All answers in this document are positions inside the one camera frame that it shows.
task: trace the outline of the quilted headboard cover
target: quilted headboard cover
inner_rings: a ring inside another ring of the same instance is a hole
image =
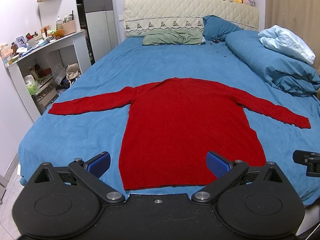
[[[245,30],[259,30],[258,9],[223,0],[126,0],[126,37],[139,37],[148,31],[167,28],[203,30],[202,17],[216,15]]]

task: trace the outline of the basket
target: basket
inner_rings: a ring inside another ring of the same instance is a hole
[[[76,24],[75,21],[69,21],[66,23],[62,24],[62,29],[64,31],[64,35],[67,36],[71,33],[75,33],[76,32]]]

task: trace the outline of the curtain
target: curtain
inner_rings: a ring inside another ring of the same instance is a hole
[[[316,55],[320,75],[320,0],[266,0],[265,28],[279,25],[294,32]]]

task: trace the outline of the blue gripper pad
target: blue gripper pad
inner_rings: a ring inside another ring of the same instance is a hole
[[[99,154],[96,157],[88,160],[86,162],[86,169],[97,178],[100,178],[103,173],[105,173],[109,169],[110,163],[110,154],[108,152],[103,152],[102,154]]]
[[[227,159],[223,158],[220,155],[214,155],[210,152],[207,153],[206,156],[206,163],[208,169],[217,177],[220,178],[225,173],[231,170],[230,165],[232,166],[232,162],[228,161]]]

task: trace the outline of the tiled floor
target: tiled floor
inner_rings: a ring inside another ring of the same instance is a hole
[[[0,240],[14,240],[20,233],[12,219],[12,206],[23,189],[19,183],[21,176],[17,175],[17,168],[11,176],[0,205]]]

